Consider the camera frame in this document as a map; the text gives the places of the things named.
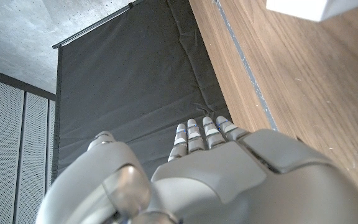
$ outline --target curtain rod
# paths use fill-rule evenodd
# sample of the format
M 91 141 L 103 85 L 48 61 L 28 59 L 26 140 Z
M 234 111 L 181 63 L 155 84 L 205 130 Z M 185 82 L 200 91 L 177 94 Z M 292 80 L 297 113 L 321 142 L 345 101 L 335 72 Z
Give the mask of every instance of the curtain rod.
M 87 28 L 85 28 L 85 29 L 67 37 L 66 39 L 60 41 L 59 43 L 53 45 L 52 48 L 57 49 L 58 47 L 81 37 L 82 35 L 86 34 L 87 32 L 89 32 L 89 31 L 97 28 L 98 26 L 105 24 L 106 22 L 110 21 L 111 19 L 114 19 L 115 17 L 121 15 L 122 13 L 126 12 L 128 9 L 136 6 L 137 4 L 141 3 L 142 1 L 144 1 L 144 0 L 136 0 L 132 3 L 129 3 L 127 6 L 124 6 L 123 8 L 119 9 L 118 11 L 106 16 L 105 18 L 99 20 L 98 22 L 95 22 L 94 24 L 88 26 Z

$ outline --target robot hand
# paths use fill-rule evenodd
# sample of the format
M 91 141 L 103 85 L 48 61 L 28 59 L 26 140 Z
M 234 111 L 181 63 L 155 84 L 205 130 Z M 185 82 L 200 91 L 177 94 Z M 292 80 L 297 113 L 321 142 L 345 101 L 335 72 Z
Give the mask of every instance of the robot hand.
M 53 183 L 37 223 L 358 223 L 358 189 L 332 161 L 271 130 L 218 117 L 179 124 L 151 182 L 102 132 Z

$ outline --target robot finger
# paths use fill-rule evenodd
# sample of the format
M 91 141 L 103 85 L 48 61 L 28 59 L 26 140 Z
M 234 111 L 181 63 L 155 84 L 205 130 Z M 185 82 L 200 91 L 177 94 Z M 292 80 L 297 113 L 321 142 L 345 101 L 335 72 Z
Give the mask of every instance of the robot finger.
M 171 154 L 169 155 L 168 162 L 174 159 L 179 159 L 185 155 L 187 155 L 186 126 L 184 124 L 179 124 L 177 127 L 175 142 L 173 143 L 173 148 Z
M 238 128 L 223 116 L 218 116 L 218 118 L 216 118 L 216 125 L 220 132 L 230 141 L 235 141 L 246 134 L 249 134 L 248 131 Z
M 203 138 L 200 134 L 200 129 L 194 119 L 187 121 L 187 134 L 188 134 L 188 152 L 198 152 L 205 150 Z
M 91 144 L 89 144 L 87 151 L 91 150 L 98 144 L 105 144 L 110 142 L 115 142 L 116 140 L 112 136 L 112 134 L 108 131 L 102 131 L 95 136 Z
M 226 142 L 210 117 L 206 116 L 203 119 L 203 126 L 209 149 Z

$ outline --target white object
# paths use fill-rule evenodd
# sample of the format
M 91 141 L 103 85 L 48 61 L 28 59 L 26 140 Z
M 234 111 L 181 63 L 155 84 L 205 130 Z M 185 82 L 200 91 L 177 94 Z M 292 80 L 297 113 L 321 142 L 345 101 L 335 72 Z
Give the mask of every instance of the white object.
M 323 21 L 358 7 L 358 0 L 267 0 L 266 8 L 291 16 Z

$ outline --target black fabric backdrop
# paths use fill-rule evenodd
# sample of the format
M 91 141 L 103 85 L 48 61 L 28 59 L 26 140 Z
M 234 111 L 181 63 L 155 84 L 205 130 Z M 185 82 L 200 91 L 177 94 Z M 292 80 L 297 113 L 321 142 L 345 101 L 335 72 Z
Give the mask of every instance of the black fabric backdrop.
M 145 0 L 59 48 L 54 174 L 108 130 L 151 177 L 205 115 L 230 119 L 188 0 Z

